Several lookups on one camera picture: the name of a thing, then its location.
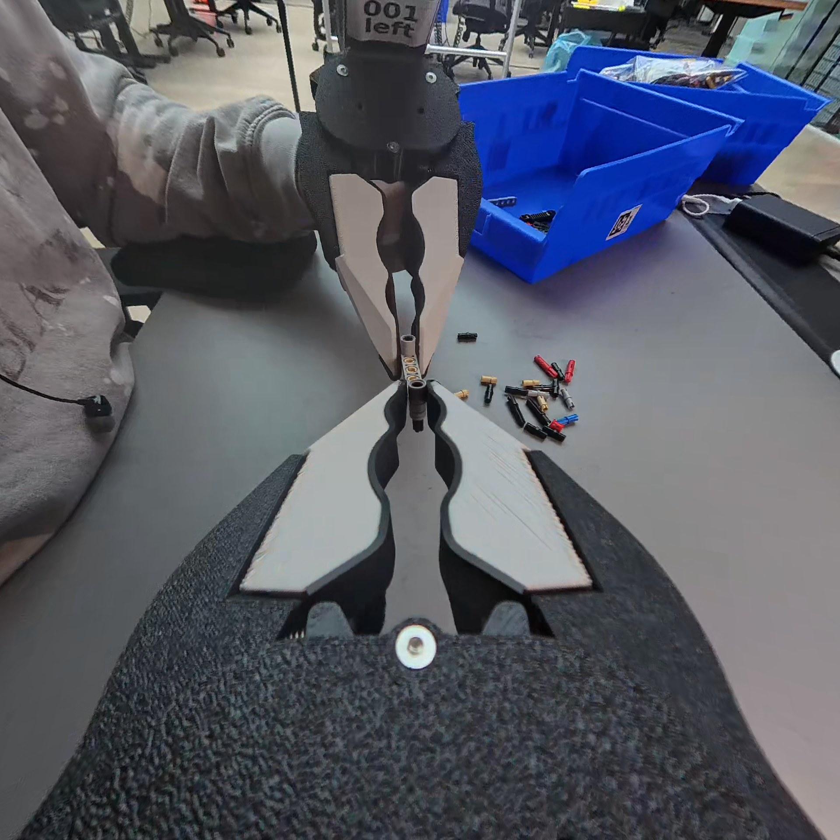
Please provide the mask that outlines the person's grey patterned hoodie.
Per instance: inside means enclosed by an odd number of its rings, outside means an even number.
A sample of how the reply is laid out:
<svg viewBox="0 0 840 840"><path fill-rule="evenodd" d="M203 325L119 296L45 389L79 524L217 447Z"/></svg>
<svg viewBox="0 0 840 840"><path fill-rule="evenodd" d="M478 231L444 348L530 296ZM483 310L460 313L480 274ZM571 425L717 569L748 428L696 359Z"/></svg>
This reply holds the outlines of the person's grey patterned hoodie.
<svg viewBox="0 0 840 840"><path fill-rule="evenodd" d="M109 271L74 215L103 130L80 52L38 2L2 2L2 582L64 525L106 457L133 367Z"/></svg>

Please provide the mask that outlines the clear bag of parts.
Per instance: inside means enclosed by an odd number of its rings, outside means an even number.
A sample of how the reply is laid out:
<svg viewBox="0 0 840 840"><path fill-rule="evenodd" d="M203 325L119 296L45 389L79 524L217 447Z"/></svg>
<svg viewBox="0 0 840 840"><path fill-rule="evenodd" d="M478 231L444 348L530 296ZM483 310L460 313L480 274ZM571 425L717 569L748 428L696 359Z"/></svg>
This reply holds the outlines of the clear bag of parts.
<svg viewBox="0 0 840 840"><path fill-rule="evenodd" d="M615 81L717 90L739 82L748 72L709 58L639 55L621 65L601 69L600 75Z"/></svg>

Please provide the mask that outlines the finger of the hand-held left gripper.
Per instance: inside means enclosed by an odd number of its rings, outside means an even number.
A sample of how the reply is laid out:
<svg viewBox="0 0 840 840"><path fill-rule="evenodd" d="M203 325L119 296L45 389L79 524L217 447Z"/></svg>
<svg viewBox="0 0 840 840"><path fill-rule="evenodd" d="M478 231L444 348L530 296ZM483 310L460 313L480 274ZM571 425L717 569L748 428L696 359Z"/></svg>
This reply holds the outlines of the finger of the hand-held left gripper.
<svg viewBox="0 0 840 840"><path fill-rule="evenodd" d="M411 210L418 241L410 269L413 330L419 367L427 373L464 263L459 252L457 181L431 177L412 193Z"/></svg>
<svg viewBox="0 0 840 840"><path fill-rule="evenodd" d="M335 269L387 374L401 377L393 274L398 254L404 184L367 181L357 174L329 177L339 253Z"/></svg>

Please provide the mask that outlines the black office chair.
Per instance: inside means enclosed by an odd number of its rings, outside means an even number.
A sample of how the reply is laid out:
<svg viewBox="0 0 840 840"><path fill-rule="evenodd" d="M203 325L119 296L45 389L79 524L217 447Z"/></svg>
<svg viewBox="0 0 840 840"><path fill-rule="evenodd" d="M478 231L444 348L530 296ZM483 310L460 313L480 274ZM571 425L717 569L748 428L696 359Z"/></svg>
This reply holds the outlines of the black office chair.
<svg viewBox="0 0 840 840"><path fill-rule="evenodd" d="M167 60L179 56L176 43L180 39L189 40L194 44L204 39L214 47L218 58L224 58L226 50L216 41L216 35L224 39L229 49L235 48L235 42L230 34L221 27L195 17L187 9L184 1L163 1L162 3L169 19L162 24L150 26L149 34L152 36L155 47L159 49L164 47L165 40L165 48L169 56Z"/></svg>
<svg viewBox="0 0 840 840"><path fill-rule="evenodd" d="M458 19L463 39L475 35L503 35L508 32L513 1L455 1L450 10Z"/></svg>
<svg viewBox="0 0 840 840"><path fill-rule="evenodd" d="M278 34L282 33L282 24L276 15L263 9L256 1L207 1L207 8L212 10L216 25L220 28L226 19L235 25L241 25L246 35L253 34L250 19L254 16L263 18L269 28Z"/></svg>
<svg viewBox="0 0 840 840"><path fill-rule="evenodd" d="M140 51L120 1L41 1L50 22L83 52L106 56L143 83L145 72L168 64L168 55Z"/></svg>

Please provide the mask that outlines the person's left forearm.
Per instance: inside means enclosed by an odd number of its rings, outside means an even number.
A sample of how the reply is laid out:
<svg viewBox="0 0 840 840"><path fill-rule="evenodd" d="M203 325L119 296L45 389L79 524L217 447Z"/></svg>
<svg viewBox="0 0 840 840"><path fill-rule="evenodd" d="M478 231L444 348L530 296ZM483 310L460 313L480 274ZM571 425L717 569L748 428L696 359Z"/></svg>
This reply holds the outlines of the person's left forearm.
<svg viewBox="0 0 840 840"><path fill-rule="evenodd" d="M270 244L314 229L296 178L296 113L266 97L194 111L111 59L83 56L77 68L104 139L74 215L103 244Z"/></svg>

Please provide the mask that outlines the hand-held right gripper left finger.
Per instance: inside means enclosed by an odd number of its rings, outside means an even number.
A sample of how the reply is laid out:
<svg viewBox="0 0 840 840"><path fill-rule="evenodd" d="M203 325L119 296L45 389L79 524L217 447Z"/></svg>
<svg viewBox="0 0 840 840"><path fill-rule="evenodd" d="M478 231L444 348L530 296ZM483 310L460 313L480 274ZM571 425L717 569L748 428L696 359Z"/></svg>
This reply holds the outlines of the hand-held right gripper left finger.
<svg viewBox="0 0 840 840"><path fill-rule="evenodd" d="M386 494L398 466L403 386L391 383L312 444L256 548L240 591L315 596L351 580L383 592L396 549Z"/></svg>

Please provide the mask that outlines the black stand pole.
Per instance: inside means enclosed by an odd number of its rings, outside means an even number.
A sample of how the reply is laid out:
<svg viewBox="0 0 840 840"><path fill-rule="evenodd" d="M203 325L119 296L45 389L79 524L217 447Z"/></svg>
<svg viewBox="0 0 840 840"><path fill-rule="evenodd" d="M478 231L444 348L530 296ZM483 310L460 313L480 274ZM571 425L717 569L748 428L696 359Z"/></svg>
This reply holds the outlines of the black stand pole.
<svg viewBox="0 0 840 840"><path fill-rule="evenodd" d="M282 34L283 44L285 48L286 60L287 60L287 68L288 68L288 75L290 80L290 89L292 93L292 100L294 104L295 111L297 113L301 112L301 104L299 99L299 90L298 90L298 81L297 81L297 73L295 68L295 63L293 59L293 52L291 46L291 34L289 29L289 20L288 20L288 13L287 13L287 5L285 1L276 1L277 5L277 12L279 15L279 31Z"/></svg>

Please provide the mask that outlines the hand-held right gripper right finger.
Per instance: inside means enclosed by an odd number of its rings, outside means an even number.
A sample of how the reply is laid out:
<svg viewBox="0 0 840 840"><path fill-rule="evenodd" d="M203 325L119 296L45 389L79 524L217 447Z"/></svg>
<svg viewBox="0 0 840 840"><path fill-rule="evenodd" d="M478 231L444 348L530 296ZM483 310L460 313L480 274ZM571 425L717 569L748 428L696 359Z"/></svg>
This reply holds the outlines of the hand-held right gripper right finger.
<svg viewBox="0 0 840 840"><path fill-rule="evenodd" d="M592 589L525 443L438 382L428 385L428 415L446 486L444 546L519 594Z"/></svg>

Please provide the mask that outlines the blue bin with square tag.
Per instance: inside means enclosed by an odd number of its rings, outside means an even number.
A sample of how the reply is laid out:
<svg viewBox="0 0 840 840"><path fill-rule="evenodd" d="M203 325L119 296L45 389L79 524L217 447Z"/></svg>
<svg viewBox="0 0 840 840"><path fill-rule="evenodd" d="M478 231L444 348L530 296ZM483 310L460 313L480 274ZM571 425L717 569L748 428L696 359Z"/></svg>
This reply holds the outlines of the blue bin with square tag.
<svg viewBox="0 0 840 840"><path fill-rule="evenodd" d="M473 248L534 283L666 220L739 120L679 103L676 133L642 118L653 92L623 84L580 70L461 87L483 178ZM549 209L547 234L519 220Z"/></svg>

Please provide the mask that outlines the wooden-top office desk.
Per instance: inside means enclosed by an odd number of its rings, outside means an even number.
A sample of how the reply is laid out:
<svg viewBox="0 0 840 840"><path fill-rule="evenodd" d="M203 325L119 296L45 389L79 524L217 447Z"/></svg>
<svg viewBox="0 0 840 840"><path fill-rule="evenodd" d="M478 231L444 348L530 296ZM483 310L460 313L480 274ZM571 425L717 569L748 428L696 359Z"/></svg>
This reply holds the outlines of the wooden-top office desk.
<svg viewBox="0 0 840 840"><path fill-rule="evenodd" d="M719 16L717 26L711 32L701 56L718 58L732 27L740 18L754 19L768 14L792 14L806 9L807 1L699 1Z"/></svg>

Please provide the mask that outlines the teal plastic bag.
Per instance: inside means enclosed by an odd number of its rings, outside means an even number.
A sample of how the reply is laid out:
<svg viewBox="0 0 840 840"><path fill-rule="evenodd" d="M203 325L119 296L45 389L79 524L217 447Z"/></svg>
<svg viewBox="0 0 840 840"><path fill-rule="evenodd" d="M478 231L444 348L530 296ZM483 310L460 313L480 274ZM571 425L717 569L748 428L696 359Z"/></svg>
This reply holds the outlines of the teal plastic bag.
<svg viewBox="0 0 840 840"><path fill-rule="evenodd" d="M572 29L557 35L549 47L541 72L562 72L567 69L573 53L581 46L602 46L605 30Z"/></svg>

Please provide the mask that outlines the black power adapter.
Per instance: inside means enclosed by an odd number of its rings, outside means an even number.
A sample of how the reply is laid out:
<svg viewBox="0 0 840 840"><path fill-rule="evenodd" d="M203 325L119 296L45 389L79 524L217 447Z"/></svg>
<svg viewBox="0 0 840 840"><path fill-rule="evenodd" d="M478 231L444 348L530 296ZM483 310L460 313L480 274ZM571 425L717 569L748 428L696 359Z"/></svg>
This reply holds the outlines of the black power adapter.
<svg viewBox="0 0 840 840"><path fill-rule="evenodd" d="M723 228L793 266L829 255L839 241L838 223L770 193L742 198Z"/></svg>

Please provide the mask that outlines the pile of small connector pins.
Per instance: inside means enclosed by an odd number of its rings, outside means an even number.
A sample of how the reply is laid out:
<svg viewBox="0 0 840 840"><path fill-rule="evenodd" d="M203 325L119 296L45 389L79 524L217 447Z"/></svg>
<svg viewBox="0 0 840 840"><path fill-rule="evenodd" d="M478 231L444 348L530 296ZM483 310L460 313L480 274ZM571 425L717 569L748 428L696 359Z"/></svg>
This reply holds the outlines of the pile of small connector pins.
<svg viewBox="0 0 840 840"><path fill-rule="evenodd" d="M508 413L515 427L529 437L562 445L568 430L580 420L570 391L575 360L560 364L537 354L533 363L540 378L525 377L519 384L504 386Z"/></svg>

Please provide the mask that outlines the blue plastic bin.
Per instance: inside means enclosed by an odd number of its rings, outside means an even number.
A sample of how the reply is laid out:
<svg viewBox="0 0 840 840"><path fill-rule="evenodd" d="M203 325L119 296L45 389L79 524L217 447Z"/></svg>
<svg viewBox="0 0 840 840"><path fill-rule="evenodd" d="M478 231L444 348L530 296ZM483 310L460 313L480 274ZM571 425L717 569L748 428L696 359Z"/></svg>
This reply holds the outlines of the blue plastic bin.
<svg viewBox="0 0 840 840"><path fill-rule="evenodd" d="M676 133L677 104L739 120L706 170L695 179L723 186L749 186L825 107L824 96L797 87L757 67L740 63L742 76L718 89L623 84L624 93L653 92L642 118Z"/></svg>

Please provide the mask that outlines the black desk mat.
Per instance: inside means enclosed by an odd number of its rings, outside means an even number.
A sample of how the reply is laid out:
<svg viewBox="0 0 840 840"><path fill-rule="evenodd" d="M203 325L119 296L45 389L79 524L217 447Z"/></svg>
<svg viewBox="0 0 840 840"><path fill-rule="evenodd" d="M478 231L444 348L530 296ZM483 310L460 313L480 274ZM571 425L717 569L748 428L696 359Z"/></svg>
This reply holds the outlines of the black desk mat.
<svg viewBox="0 0 840 840"><path fill-rule="evenodd" d="M758 185L729 187L698 180L688 191L697 200L681 211L834 373L828 361L839 350L838 245L809 265L793 266L723 228L723 210L732 198L762 193Z"/></svg>

